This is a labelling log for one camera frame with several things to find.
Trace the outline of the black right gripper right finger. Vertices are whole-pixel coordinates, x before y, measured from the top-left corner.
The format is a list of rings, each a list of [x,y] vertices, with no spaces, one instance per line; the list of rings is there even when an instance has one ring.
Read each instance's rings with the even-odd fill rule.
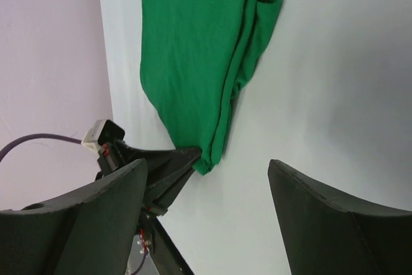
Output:
[[[411,274],[411,212],[363,200],[280,160],[270,190],[292,274]]]

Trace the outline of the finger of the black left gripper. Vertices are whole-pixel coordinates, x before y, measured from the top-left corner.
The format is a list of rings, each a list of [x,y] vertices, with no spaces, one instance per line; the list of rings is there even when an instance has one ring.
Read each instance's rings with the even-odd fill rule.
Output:
[[[193,167],[183,172],[176,180],[169,183],[169,187],[165,191],[160,191],[159,189],[146,190],[146,209],[155,216],[164,215],[193,172]]]
[[[126,144],[119,144],[118,149],[123,159],[129,163],[144,159],[147,164],[146,190],[165,191],[169,183],[188,171],[201,157],[198,147],[183,147],[172,150],[143,150]]]

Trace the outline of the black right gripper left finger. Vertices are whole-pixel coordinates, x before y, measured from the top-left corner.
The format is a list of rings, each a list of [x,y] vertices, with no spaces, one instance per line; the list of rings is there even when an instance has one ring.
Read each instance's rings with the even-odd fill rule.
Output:
[[[1,274],[125,274],[148,168],[135,160],[19,211],[1,211]]]

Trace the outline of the green t-shirt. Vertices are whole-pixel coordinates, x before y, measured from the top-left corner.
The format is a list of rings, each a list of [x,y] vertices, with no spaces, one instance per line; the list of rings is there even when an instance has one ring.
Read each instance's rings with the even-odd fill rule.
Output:
[[[142,0],[140,81],[175,147],[198,147],[195,170],[219,164],[232,103],[267,48],[283,0]]]

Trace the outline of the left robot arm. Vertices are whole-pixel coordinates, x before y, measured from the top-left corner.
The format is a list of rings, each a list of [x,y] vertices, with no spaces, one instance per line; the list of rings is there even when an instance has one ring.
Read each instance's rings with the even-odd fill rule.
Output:
[[[190,266],[159,222],[194,173],[201,149],[143,150],[124,142],[125,131],[112,120],[97,120],[82,145],[98,155],[101,179],[135,160],[145,160],[147,181],[136,228],[144,255],[150,255],[160,274],[192,274]]]

